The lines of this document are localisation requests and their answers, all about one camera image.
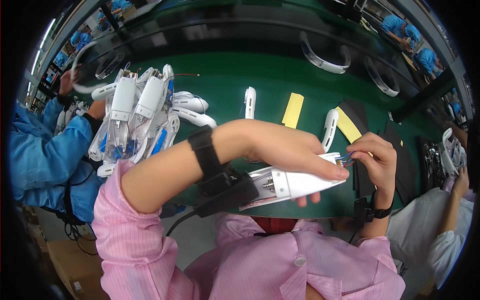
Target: yellow tape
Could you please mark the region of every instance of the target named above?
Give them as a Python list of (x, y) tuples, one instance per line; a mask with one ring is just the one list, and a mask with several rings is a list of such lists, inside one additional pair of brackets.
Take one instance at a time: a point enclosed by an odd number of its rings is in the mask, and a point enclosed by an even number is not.
[(288, 100), (287, 109), (283, 115), (282, 123), (286, 127), (295, 129), (300, 117), (301, 107), (303, 105), (303, 96), (300, 94), (292, 93), (290, 100)]
[(340, 107), (335, 108), (338, 111), (338, 121), (336, 126), (340, 129), (340, 131), (346, 136), (347, 140), (353, 143), (356, 139), (361, 137), (360, 131), (357, 129), (355, 124), (353, 124), (352, 120), (343, 112)]

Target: plastic component with slots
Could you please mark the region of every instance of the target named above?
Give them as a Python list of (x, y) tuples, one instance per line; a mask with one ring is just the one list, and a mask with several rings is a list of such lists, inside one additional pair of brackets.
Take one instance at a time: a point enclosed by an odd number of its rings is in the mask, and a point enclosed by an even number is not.
[(330, 146), (333, 142), (333, 137), (335, 136), (336, 123), (338, 121), (338, 111), (336, 109), (331, 109), (328, 111), (327, 117), (325, 119), (325, 136), (322, 142), (325, 152), (328, 152)]
[(257, 99), (257, 92), (251, 86), (245, 91), (245, 118), (254, 119), (255, 118), (255, 101)]
[(172, 112), (177, 114), (179, 118), (188, 120), (190, 121), (190, 123), (198, 127), (201, 127), (204, 125), (208, 125), (211, 128), (216, 127), (215, 120), (205, 114), (201, 115), (194, 111), (184, 109), (184, 108), (179, 108), (179, 107), (173, 107)]

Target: blue uniform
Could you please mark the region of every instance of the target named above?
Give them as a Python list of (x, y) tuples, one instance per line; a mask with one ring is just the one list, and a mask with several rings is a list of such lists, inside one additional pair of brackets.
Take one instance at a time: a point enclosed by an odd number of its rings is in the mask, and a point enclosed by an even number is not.
[[(65, 132), (54, 136), (58, 115), (63, 109), (56, 98), (47, 103), (43, 115), (19, 105), (9, 138), (10, 179), (15, 200), (31, 206), (46, 206), (65, 212), (64, 185), (82, 182), (92, 167), (82, 161), (92, 139), (90, 123), (75, 116)], [(93, 221), (93, 207), (103, 184), (94, 171), (86, 182), (72, 186), (73, 213), (82, 221)]]
[(415, 26), (410, 24), (405, 26), (405, 30), (402, 30), (403, 23), (405, 23), (404, 20), (391, 14), (384, 18), (384, 21), (382, 22), (382, 24), (380, 24), (380, 27), (386, 32), (392, 32), (399, 38), (410, 37), (412, 39), (412, 41), (410, 42), (410, 46), (413, 49), (413, 41), (420, 42), (420, 32)]
[(80, 34), (78, 31), (75, 32), (70, 39), (70, 43), (72, 44), (72, 46), (76, 45), (75, 51), (82, 50), (82, 48), (88, 45), (91, 41), (92, 41), (91, 35), (89, 35), (86, 32), (83, 32)]
[[(116, 11), (117, 9), (121, 8), (121, 10), (125, 10), (126, 8), (132, 6), (132, 3), (130, 1), (127, 1), (127, 0), (116, 0), (116, 1), (112, 1), (112, 10), (111, 11)], [(100, 22), (100, 19), (105, 17), (105, 14), (103, 14), (102, 12), (99, 12), (98, 13), (98, 17), (97, 17), (97, 21)], [(114, 14), (113, 17), (118, 20), (118, 14)], [(105, 28), (109, 27), (110, 26), (110, 22), (106, 19), (104, 21), (104, 24), (105, 24)], [(102, 28), (102, 26), (100, 26), (100, 24), (98, 24), (97, 28), (100, 30), (100, 31), (103, 31), (104, 29)]]
[(67, 60), (68, 60), (68, 56), (67, 56), (65, 53), (63, 53), (62, 51), (60, 51), (60, 52), (55, 56), (54, 62), (55, 62), (55, 64), (56, 64), (57, 66), (59, 66), (60, 68), (62, 68), (62, 67), (65, 65), (65, 63), (67, 62)]
[(427, 69), (428, 74), (433, 73), (433, 68), (435, 67), (435, 61), (437, 60), (437, 57), (432, 50), (423, 48), (420, 50), (420, 52), (415, 54), (414, 57), (423, 65), (425, 69)]

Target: finger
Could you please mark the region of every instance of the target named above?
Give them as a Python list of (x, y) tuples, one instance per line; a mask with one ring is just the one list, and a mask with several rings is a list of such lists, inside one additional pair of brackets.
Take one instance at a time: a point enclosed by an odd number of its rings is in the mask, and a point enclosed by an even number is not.
[(302, 196), (300, 198), (297, 198), (297, 204), (300, 207), (306, 207), (307, 206), (307, 196)]
[(361, 161), (367, 168), (368, 172), (377, 172), (377, 169), (379, 168), (378, 163), (375, 161), (375, 159), (366, 152), (354, 152), (352, 153), (351, 157)]
[(376, 141), (388, 148), (393, 148), (392, 144), (381, 138), (380, 136), (376, 135), (373, 132), (367, 132), (366, 134), (362, 135), (358, 139), (356, 139), (352, 144), (355, 144), (356, 142), (362, 142), (362, 141)]
[(344, 167), (337, 166), (313, 153), (306, 158), (301, 169), (328, 180), (343, 180), (350, 175)]
[[(396, 160), (396, 151), (393, 148), (388, 148), (377, 141), (355, 142), (347, 147), (347, 151), (370, 152), (382, 161), (390, 161), (393, 159)], [(352, 158), (357, 158), (356, 155), (354, 155), (355, 153), (356, 152), (352, 153)]]
[(319, 203), (320, 202), (320, 192), (316, 192), (310, 195), (310, 201), (312, 203)]

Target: blue wire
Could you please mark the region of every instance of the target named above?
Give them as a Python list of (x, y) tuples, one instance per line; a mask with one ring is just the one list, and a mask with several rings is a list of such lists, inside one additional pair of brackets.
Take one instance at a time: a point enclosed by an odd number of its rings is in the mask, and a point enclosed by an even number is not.
[(352, 154), (352, 153), (354, 153), (354, 152), (355, 152), (355, 151), (352, 151), (352, 152), (350, 152), (350, 153), (348, 153), (348, 154), (346, 154), (346, 155), (344, 155), (344, 156), (342, 156), (342, 157), (335, 157), (335, 160), (339, 160), (339, 159), (345, 158), (345, 157), (349, 156), (350, 154)]

